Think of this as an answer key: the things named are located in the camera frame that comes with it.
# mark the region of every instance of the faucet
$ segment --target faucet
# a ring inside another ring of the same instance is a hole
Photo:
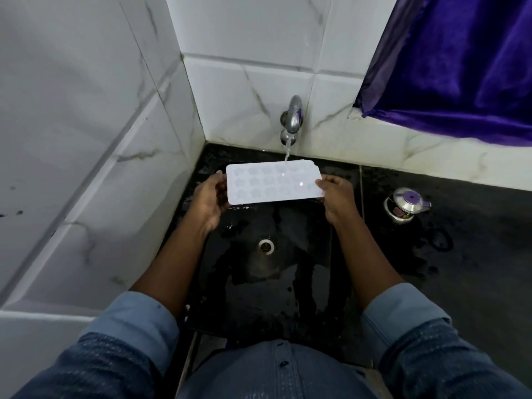
[[[303,101],[299,95],[292,96],[288,110],[281,114],[281,124],[283,130],[281,131],[281,142],[286,145],[291,139],[290,145],[294,145],[301,126],[303,125]]]

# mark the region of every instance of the white ice tray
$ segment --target white ice tray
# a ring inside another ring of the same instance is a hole
[[[320,170],[310,160],[233,164],[226,173],[231,205],[323,197]]]

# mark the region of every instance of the drain ring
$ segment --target drain ring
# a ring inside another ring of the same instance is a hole
[[[262,239],[257,245],[257,252],[261,255],[269,256],[275,251],[275,245],[269,239]]]

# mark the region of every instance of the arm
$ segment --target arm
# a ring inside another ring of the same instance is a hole
[[[335,227],[374,362],[395,397],[522,398],[532,393],[489,357],[458,337],[450,317],[382,254],[356,210],[353,188],[323,175],[329,222]]]
[[[196,188],[183,221],[131,290],[14,398],[152,398],[177,344],[175,316],[203,243],[226,207],[225,177],[217,173]]]

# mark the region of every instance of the running water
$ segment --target running water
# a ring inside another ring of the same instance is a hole
[[[285,156],[285,162],[288,161],[288,157],[290,156],[290,147],[292,147],[292,140],[294,139],[293,134],[288,134],[288,140],[286,140],[286,156]]]

